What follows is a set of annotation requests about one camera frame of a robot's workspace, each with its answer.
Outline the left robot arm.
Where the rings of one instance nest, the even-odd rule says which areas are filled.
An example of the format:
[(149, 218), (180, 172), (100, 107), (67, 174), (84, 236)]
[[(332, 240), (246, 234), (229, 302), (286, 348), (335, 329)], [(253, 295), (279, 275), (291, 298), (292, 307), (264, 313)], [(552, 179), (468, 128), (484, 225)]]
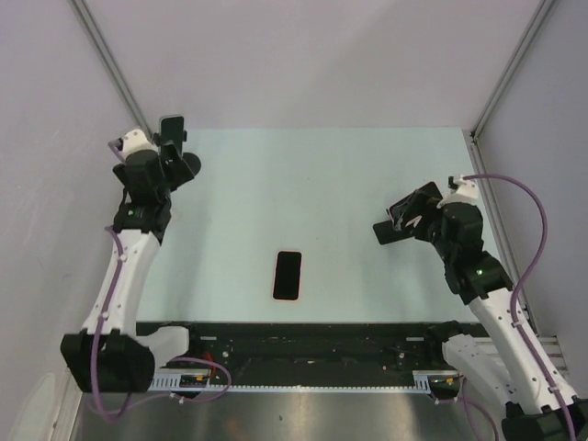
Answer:
[(172, 193), (199, 172), (200, 161), (172, 141), (131, 148), (114, 141), (123, 158), (113, 168), (123, 199), (111, 226), (113, 248), (95, 304), (76, 334), (62, 338), (61, 353), (86, 393), (133, 393), (149, 389), (157, 368), (171, 360), (195, 366), (202, 343), (183, 326), (136, 333), (141, 295), (172, 218)]

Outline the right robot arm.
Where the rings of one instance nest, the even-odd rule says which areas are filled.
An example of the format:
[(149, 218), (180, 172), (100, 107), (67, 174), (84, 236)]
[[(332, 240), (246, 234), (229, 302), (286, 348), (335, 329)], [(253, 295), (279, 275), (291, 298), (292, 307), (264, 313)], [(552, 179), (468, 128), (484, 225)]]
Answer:
[(490, 337), (492, 359), (465, 334), (438, 336), (424, 345), (433, 368), (458, 370), (502, 407), (507, 440), (584, 440), (587, 401), (560, 374), (533, 333), (503, 265), (484, 249), (483, 217), (475, 183), (464, 181), (443, 196), (429, 182), (391, 205), (382, 244), (406, 239), (430, 243), (450, 291), (460, 297)]

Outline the pink case phone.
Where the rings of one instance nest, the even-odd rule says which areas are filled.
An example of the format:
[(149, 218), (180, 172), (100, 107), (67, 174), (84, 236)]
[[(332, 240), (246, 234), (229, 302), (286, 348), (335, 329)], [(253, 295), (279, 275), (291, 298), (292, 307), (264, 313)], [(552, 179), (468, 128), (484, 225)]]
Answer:
[(296, 301), (300, 296), (302, 253), (282, 250), (277, 253), (272, 297), (280, 301)]
[(430, 181), (391, 205), (388, 213), (394, 229), (403, 230), (411, 221), (423, 217), (430, 207), (436, 206), (441, 197), (437, 184)]

